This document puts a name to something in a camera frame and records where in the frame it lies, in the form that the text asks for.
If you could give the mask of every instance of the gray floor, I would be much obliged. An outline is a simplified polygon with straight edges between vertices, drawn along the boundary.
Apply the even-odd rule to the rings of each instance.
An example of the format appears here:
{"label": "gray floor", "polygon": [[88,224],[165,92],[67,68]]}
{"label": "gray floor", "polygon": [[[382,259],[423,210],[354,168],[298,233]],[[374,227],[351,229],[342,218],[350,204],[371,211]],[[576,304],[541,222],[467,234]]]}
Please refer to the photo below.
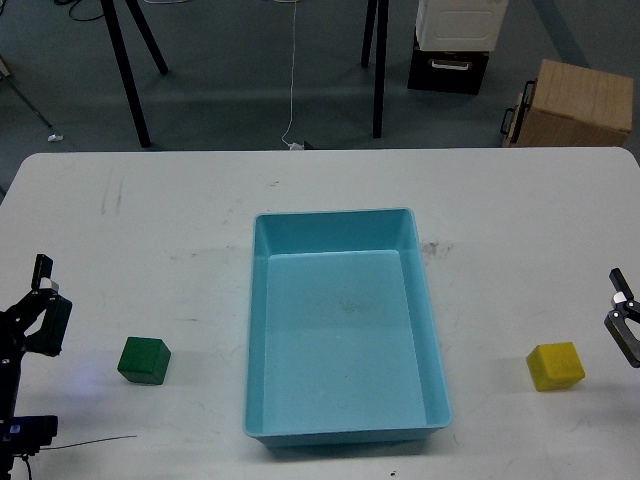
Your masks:
{"label": "gray floor", "polygon": [[[116,2],[151,150],[275,150],[289,123],[293,6],[271,0],[141,6],[170,68],[162,76]],[[297,9],[289,142],[321,149],[496,147],[500,121],[543,58],[640,78],[636,0],[511,0],[478,96],[407,90],[417,0],[392,1],[383,138],[371,137],[373,68],[359,65],[366,0]],[[0,55],[64,134],[0,81],[0,186],[36,152],[140,151],[104,20],[53,0],[7,0]],[[74,11],[99,13],[98,0]],[[638,95],[634,116],[640,118]],[[640,158],[635,128],[625,147]]]}

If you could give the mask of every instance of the light blue tray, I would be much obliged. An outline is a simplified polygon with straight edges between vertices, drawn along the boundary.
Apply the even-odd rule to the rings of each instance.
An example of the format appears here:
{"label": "light blue tray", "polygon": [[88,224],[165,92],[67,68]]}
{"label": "light blue tray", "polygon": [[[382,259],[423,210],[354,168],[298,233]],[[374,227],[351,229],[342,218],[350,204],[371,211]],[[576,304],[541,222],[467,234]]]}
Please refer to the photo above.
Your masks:
{"label": "light blue tray", "polygon": [[412,212],[258,216],[247,435],[269,446],[416,440],[450,422]]}

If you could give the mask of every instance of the white cable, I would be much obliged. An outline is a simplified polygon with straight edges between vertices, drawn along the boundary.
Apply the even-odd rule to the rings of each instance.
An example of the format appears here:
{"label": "white cable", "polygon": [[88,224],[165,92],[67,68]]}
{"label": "white cable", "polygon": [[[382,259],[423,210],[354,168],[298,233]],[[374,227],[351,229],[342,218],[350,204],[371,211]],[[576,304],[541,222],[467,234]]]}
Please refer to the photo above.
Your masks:
{"label": "white cable", "polygon": [[293,3],[293,54],[291,57],[291,89],[289,94],[289,126],[287,127],[287,131],[281,137],[281,140],[285,145],[289,147],[290,150],[293,150],[295,147],[294,143],[288,143],[284,137],[289,134],[289,130],[291,130],[291,124],[293,123],[293,78],[294,72],[296,68],[296,13],[298,12],[298,0],[275,0],[278,3]]}

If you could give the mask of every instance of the black cable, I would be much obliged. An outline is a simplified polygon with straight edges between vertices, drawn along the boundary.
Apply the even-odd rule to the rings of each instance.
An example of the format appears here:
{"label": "black cable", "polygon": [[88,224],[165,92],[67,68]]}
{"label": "black cable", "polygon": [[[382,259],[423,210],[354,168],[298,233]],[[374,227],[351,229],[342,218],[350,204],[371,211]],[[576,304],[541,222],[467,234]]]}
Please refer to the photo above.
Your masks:
{"label": "black cable", "polygon": [[27,471],[29,472],[29,480],[33,480],[33,477],[31,476],[31,465],[29,464],[29,455],[22,455],[20,456],[20,458],[24,463],[27,464]]}
{"label": "black cable", "polygon": [[78,447],[80,445],[88,445],[90,443],[108,442],[110,440],[120,440],[122,438],[136,438],[137,435],[124,435],[122,437],[101,438],[100,440],[90,440],[88,442],[73,443],[71,445],[63,445],[61,447],[43,447],[40,450],[61,450],[63,448]]}
{"label": "black cable", "polygon": [[81,1],[82,0],[75,0],[76,3],[71,5],[71,8],[69,9],[69,18],[71,18],[72,20],[75,20],[76,22],[93,22],[94,20],[99,20],[102,17],[104,17],[104,13],[101,13],[100,15],[97,15],[95,17],[90,17],[90,18],[74,17],[73,14],[72,14],[73,9],[76,8]]}
{"label": "black cable", "polygon": [[73,10],[80,4],[80,2],[82,2],[82,0],[53,0],[54,4],[60,5],[60,6],[72,4],[71,8],[67,13],[69,14],[69,18],[71,18],[72,20],[75,20],[76,22],[93,22],[94,20],[99,20],[100,18],[104,17],[104,13],[100,15],[96,15],[95,17],[89,17],[89,18],[75,17],[73,15]]}

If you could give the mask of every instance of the black drawer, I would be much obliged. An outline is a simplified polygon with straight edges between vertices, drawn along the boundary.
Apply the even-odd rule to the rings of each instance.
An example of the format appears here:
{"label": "black drawer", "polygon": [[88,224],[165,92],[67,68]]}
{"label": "black drawer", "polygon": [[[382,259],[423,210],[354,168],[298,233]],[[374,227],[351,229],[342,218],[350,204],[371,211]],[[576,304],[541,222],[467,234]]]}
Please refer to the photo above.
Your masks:
{"label": "black drawer", "polygon": [[488,52],[423,52],[414,41],[407,88],[477,95]]}

